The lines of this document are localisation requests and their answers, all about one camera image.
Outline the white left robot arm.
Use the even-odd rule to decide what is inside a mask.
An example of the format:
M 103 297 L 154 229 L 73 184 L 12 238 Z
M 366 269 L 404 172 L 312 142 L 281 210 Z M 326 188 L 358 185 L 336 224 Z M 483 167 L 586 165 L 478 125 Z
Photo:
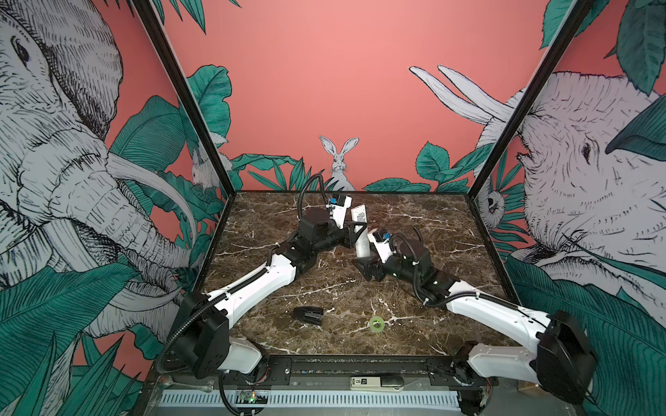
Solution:
M 166 373 L 166 356 L 174 353 L 184 369 L 198 379 L 220 371 L 255 374 L 265 355 L 254 343 L 230 337 L 241 317 L 273 292 L 310 270 L 322 251 L 338 246 L 353 249 L 367 237 L 364 205 L 351 209 L 329 205 L 307 210 L 298 230 L 269 251 L 267 260 L 232 284 L 210 293 L 189 294 L 175 318 L 168 341 L 155 362 Z

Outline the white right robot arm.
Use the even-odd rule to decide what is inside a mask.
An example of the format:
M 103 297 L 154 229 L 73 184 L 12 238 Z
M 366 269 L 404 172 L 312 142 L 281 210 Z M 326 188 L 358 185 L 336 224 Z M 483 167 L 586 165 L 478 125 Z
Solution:
M 474 374 L 529 381 L 572 405 L 591 397 L 598 357 L 573 315 L 510 303 L 435 268 L 426 259 L 391 254 L 357 258 L 354 265 L 367 280 L 395 277 L 409 282 L 424 306 L 470 318 L 518 344 L 515 348 L 483 344 L 470 348 L 463 357 Z

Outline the white remote control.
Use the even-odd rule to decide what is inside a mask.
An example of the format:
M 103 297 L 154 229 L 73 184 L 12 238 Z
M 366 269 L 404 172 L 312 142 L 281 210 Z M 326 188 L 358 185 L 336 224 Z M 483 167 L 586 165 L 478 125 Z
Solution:
M 357 238 L 355 242 L 355 250 L 357 258 L 369 258 L 371 256 L 371 249 L 368 237 L 368 216 L 365 205 L 356 206 L 351 209 L 351 220 L 355 223 L 354 236 Z

